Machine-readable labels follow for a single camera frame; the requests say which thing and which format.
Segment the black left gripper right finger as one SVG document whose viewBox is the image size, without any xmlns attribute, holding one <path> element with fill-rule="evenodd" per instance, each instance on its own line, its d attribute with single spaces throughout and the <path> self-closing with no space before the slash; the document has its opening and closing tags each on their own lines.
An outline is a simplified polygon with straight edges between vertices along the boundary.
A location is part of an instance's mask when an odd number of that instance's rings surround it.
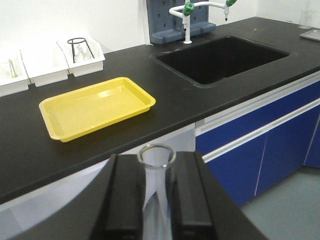
<svg viewBox="0 0 320 240">
<path fill-rule="evenodd" d="M 175 160 L 172 234 L 175 240 L 265 240 L 204 163 L 199 152 Z"/>
</svg>

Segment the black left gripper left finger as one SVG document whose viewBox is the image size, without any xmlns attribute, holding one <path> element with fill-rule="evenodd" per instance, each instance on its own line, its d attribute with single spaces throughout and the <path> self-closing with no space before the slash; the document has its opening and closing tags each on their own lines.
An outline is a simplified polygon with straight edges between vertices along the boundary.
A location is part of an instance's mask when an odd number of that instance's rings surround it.
<svg viewBox="0 0 320 240">
<path fill-rule="evenodd" d="M 141 240 L 145 172 L 135 154 L 112 156 L 111 178 L 91 240 Z"/>
</svg>

